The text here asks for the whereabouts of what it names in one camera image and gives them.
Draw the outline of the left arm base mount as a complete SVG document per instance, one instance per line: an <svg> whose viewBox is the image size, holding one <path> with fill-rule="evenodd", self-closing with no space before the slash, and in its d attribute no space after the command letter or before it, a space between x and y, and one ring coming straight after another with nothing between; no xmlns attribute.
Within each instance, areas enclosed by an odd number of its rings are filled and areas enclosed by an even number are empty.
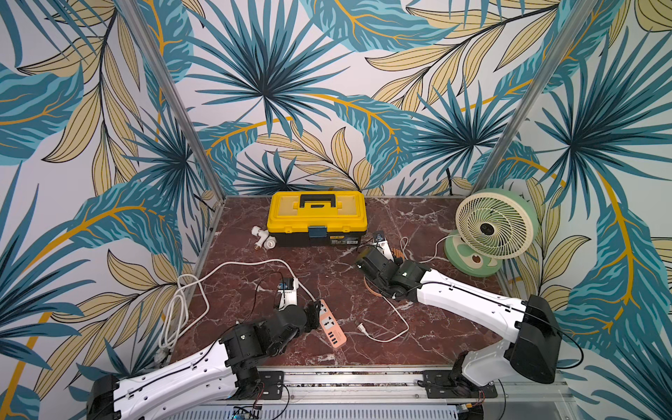
<svg viewBox="0 0 672 420"><path fill-rule="evenodd" d="M256 367L241 371L236 375L236 392L229 400L278 401L284 395L285 372L282 370L262 370Z"/></svg>

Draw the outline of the pink power strip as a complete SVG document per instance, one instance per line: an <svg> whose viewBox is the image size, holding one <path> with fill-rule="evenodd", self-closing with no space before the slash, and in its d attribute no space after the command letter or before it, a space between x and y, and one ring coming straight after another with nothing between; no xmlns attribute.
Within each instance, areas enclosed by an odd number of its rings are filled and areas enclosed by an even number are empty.
<svg viewBox="0 0 672 420"><path fill-rule="evenodd" d="M318 317L320 327L325 333L325 336L327 336L327 340L332 348L337 349L344 346L347 342L347 336L324 299L320 299Z"/></svg>

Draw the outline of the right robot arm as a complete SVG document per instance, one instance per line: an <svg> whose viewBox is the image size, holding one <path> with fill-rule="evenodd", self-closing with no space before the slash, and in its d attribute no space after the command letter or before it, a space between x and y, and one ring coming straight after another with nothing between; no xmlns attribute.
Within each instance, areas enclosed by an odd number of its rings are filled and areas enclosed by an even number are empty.
<svg viewBox="0 0 672 420"><path fill-rule="evenodd" d="M451 369L458 386L486 387L509 376L550 384L561 367L563 332L549 302L533 295L526 300L487 292L461 283L426 264L397 262L369 247L355 266L381 295L396 301L436 307L471 320L501 339L486 348L467 351Z"/></svg>

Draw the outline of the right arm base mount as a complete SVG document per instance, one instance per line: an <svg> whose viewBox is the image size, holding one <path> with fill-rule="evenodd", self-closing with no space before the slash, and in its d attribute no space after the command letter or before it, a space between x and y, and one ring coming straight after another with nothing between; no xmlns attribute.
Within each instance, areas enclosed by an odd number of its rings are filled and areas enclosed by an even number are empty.
<svg viewBox="0 0 672 420"><path fill-rule="evenodd" d="M451 369L434 369L422 372L422 379L416 385L423 388L429 399L467 399L483 402L498 397L493 383L478 386L462 374L467 351L462 352Z"/></svg>

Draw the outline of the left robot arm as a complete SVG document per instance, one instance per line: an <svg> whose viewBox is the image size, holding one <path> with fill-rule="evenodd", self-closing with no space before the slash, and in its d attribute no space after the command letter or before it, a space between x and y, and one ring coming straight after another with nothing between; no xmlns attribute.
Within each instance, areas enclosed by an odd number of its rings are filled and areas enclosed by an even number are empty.
<svg viewBox="0 0 672 420"><path fill-rule="evenodd" d="M94 381L87 419L165 419L218 399L255 399L257 367L282 355L295 339L320 328L326 304L290 304L265 320L234 325L198 352L148 374Z"/></svg>

